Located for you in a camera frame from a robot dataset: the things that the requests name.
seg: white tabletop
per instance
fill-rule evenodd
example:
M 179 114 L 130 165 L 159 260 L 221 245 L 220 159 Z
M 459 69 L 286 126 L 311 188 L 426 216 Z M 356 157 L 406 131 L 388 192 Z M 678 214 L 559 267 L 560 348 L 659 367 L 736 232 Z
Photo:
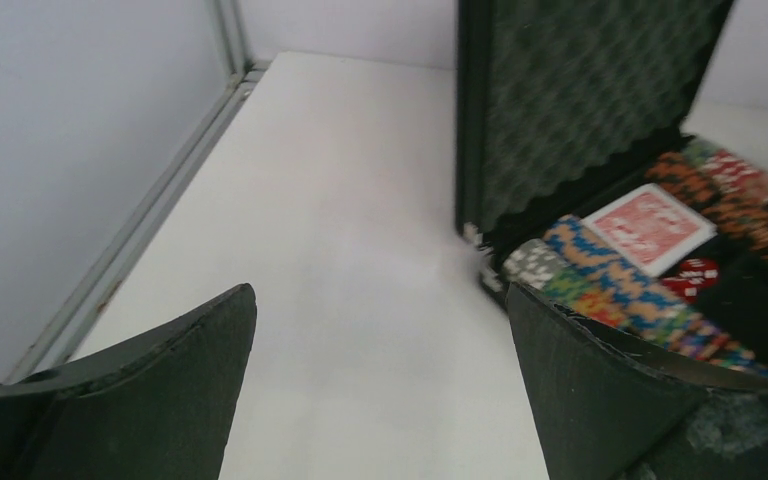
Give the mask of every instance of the white tabletop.
M 547 479 L 454 233 L 454 77 L 280 55 L 78 356 L 249 282 L 223 479 Z M 768 166 L 767 112 L 701 105 L 688 129 Z

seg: white wall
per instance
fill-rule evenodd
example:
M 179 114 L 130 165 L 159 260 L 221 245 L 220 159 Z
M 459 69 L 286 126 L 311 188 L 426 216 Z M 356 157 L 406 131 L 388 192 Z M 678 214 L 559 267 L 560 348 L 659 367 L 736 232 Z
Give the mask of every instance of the white wall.
M 326 53 L 454 68 L 457 0 L 239 0 L 255 57 Z M 768 0 L 739 0 L 707 100 L 768 107 Z
M 0 380 L 219 99 L 204 0 L 0 0 Z

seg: open black lid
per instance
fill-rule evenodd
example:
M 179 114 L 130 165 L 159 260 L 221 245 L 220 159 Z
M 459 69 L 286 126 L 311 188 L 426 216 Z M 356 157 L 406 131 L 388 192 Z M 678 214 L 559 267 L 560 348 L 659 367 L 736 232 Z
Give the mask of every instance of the open black lid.
M 678 143 L 731 4 L 460 0 L 458 230 L 549 214 L 595 193 L 586 169 Z

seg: red playing card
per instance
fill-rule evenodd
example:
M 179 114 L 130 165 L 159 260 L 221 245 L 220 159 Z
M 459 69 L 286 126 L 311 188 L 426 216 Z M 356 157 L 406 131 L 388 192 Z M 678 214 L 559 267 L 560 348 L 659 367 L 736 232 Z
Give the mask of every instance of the red playing card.
M 584 223 L 653 277 L 715 233 L 713 224 L 651 184 L 612 202 Z

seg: stack of poker chips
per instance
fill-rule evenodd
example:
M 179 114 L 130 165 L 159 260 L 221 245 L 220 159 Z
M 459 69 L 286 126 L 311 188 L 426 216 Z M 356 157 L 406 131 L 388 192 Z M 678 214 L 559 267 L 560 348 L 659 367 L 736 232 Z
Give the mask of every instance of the stack of poker chips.
M 720 232 L 748 244 L 750 250 L 768 261 L 767 209 L 740 194 L 721 195 L 716 183 L 680 153 L 661 155 L 646 172 L 646 178 L 714 222 Z
M 530 285 L 555 303 L 615 328 L 631 327 L 628 318 L 605 292 L 582 277 L 540 239 L 529 240 L 511 253 L 503 270 L 508 280 Z
M 768 172 L 700 137 L 691 140 L 682 153 L 713 178 L 723 193 L 737 193 L 756 205 L 768 204 Z
M 696 360 L 768 375 L 751 350 L 640 271 L 577 217 L 562 217 L 543 239 L 581 276 L 596 283 L 644 340 Z

